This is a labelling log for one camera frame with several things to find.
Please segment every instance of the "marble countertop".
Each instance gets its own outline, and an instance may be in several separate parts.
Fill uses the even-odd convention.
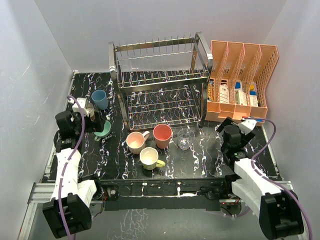
[[[93,102],[91,94],[95,90],[106,91],[109,108],[101,111],[100,114],[102,118],[111,123],[110,135],[101,141],[95,141],[93,133],[85,133],[81,149],[79,177],[96,173],[101,180],[194,179],[221,178],[233,173],[224,163],[220,150],[223,139],[216,132],[220,123],[209,121],[205,121],[202,129],[196,125],[189,126],[195,133],[195,140],[188,150],[181,150],[177,142],[178,131],[187,126],[173,128],[173,138],[169,147],[164,150],[156,148],[151,132],[146,146],[156,148],[159,159],[164,161],[166,166],[152,171],[145,170],[139,161],[139,156],[128,150],[126,144],[128,132],[123,123],[114,87],[109,73],[77,73],[74,75],[70,93],[74,97],[85,97]],[[266,144],[263,129],[261,127],[257,129],[257,135],[245,148],[249,157]],[[278,177],[268,149],[257,158],[257,165],[267,176]],[[56,174],[57,158],[54,155],[50,173],[43,176],[42,182],[55,181]]]

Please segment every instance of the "green mug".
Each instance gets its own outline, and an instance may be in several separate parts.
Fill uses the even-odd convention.
[[[94,135],[95,135],[94,140],[98,142],[102,138],[107,137],[110,133],[110,130],[111,130],[111,123],[109,121],[105,121],[104,126],[103,126],[103,131],[102,132],[98,132],[98,131],[94,132]]]

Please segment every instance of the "metal dish rack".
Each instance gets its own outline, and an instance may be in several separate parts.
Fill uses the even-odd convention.
[[[109,70],[128,131],[151,130],[160,123],[203,125],[213,56],[202,32],[119,46],[109,42],[108,47]],[[193,93],[197,84],[199,110]]]

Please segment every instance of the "pink mug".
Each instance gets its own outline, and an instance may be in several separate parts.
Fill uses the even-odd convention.
[[[153,129],[153,136],[158,148],[165,149],[169,146],[170,139],[173,135],[169,125],[159,124]]]

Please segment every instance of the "blue cup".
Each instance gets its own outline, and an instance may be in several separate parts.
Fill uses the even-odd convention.
[[[108,108],[108,99],[105,91],[96,90],[92,93],[91,98],[99,109],[106,110]]]

